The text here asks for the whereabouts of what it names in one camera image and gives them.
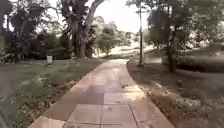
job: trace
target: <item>trash bin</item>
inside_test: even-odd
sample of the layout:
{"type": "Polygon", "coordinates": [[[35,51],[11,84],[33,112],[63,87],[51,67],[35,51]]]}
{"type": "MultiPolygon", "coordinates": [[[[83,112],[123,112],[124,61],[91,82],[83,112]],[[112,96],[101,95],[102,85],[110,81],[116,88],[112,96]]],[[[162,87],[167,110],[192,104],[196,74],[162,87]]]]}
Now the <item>trash bin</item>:
{"type": "Polygon", "coordinates": [[[47,53],[47,64],[52,65],[53,64],[53,51],[49,50],[47,53]]]}

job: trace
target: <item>grass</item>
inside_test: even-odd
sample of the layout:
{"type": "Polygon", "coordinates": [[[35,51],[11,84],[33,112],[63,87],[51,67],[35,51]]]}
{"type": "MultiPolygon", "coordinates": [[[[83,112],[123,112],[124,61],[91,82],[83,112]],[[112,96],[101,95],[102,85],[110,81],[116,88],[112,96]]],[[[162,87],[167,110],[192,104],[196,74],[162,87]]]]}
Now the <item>grass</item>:
{"type": "Polygon", "coordinates": [[[98,66],[96,60],[82,60],[64,66],[17,65],[23,74],[12,95],[13,127],[25,128],[85,74],[98,66]]]}

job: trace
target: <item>sky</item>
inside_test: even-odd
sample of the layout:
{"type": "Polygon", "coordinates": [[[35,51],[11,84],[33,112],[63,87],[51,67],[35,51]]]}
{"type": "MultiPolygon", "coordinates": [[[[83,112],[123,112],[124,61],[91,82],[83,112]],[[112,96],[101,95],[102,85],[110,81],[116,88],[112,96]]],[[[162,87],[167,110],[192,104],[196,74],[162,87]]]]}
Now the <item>sky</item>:
{"type": "MultiPolygon", "coordinates": [[[[93,0],[90,0],[87,5],[90,6],[93,0]]],[[[105,0],[96,10],[95,16],[102,16],[106,23],[114,21],[118,30],[136,33],[139,30],[139,15],[135,12],[135,6],[127,7],[127,0],[105,0]]],[[[49,0],[52,6],[56,6],[55,0],[49,0]]],[[[49,13],[56,19],[57,15],[54,10],[50,9],[49,13]]],[[[147,28],[147,16],[143,14],[143,28],[147,28]]]]}

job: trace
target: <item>distant tree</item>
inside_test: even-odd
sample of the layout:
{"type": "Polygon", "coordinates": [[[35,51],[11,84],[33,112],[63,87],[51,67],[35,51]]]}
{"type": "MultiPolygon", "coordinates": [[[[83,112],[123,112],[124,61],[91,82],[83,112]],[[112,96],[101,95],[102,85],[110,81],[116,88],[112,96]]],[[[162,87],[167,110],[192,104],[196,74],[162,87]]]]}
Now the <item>distant tree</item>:
{"type": "Polygon", "coordinates": [[[105,27],[103,29],[103,32],[98,40],[98,47],[102,52],[106,53],[107,56],[116,44],[115,38],[116,37],[113,28],[105,27]]]}
{"type": "Polygon", "coordinates": [[[143,40],[147,44],[151,44],[149,29],[146,28],[143,30],[143,40]]]}

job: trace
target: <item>bright sky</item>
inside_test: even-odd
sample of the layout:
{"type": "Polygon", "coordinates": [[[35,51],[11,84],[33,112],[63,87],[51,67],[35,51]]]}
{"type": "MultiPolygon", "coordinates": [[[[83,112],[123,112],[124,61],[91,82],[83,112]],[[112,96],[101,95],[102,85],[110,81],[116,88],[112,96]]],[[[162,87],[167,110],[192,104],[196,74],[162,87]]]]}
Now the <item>bright sky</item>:
{"type": "MultiPolygon", "coordinates": [[[[108,23],[114,21],[119,30],[136,33],[139,30],[139,16],[135,6],[127,7],[127,0],[108,0],[96,10],[95,16],[102,16],[108,23]]],[[[143,15],[143,28],[147,27],[146,15],[143,15]]]]}

